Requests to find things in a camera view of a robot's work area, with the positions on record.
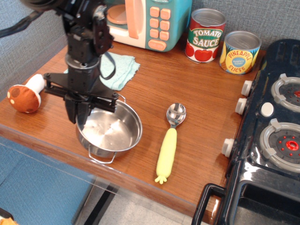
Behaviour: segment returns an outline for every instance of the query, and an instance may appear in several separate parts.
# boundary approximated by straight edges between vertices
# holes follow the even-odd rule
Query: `toy microwave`
[[[167,52],[189,25],[192,0],[106,0],[114,40]]]

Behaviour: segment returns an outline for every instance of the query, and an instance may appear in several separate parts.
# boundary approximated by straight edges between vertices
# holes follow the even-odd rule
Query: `red burner light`
[[[286,142],[286,146],[288,147],[289,150],[292,150],[292,151],[297,151],[299,149],[299,145],[295,141]]]
[[[294,95],[295,95],[296,97],[300,98],[300,90],[295,91],[295,92],[294,92]]]

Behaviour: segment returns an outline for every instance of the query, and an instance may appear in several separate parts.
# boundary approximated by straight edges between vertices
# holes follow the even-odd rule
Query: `microwave door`
[[[145,0],[125,0],[125,4],[116,5],[108,9],[110,34],[117,42],[145,48],[146,43],[146,10]],[[115,23],[111,17],[125,16],[125,24]]]

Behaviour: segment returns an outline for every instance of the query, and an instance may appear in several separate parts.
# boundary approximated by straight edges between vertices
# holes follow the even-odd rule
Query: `blue cushion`
[[[3,138],[0,142],[0,207],[10,212],[21,225],[72,224],[78,207],[90,189],[88,180],[28,156],[33,154],[44,158],[40,153]],[[64,167],[92,180],[90,174],[66,164]]]

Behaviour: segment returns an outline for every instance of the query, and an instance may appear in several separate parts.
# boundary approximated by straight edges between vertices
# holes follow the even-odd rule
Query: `tomato illustration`
[[[212,54],[212,57],[213,57],[214,59],[215,59],[215,58],[216,58],[216,56],[217,56],[218,49],[219,49],[219,48],[216,48],[216,49],[215,49],[215,51],[214,51],[214,53]]]
[[[189,42],[187,42],[186,55],[188,57],[192,57],[194,55],[194,48],[189,44]]]
[[[195,58],[199,61],[199,62],[206,62],[207,60],[209,60],[212,56],[212,51],[207,51],[207,50],[197,50],[195,52]]]

